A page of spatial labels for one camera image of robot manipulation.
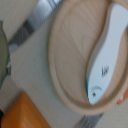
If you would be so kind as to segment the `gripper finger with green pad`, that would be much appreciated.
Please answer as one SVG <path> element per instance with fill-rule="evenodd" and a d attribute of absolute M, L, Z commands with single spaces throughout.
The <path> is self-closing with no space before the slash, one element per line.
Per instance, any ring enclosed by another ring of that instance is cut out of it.
<path fill-rule="evenodd" d="M 3 22 L 0 20 L 0 88 L 6 77 L 11 74 L 10 53 Z"/>

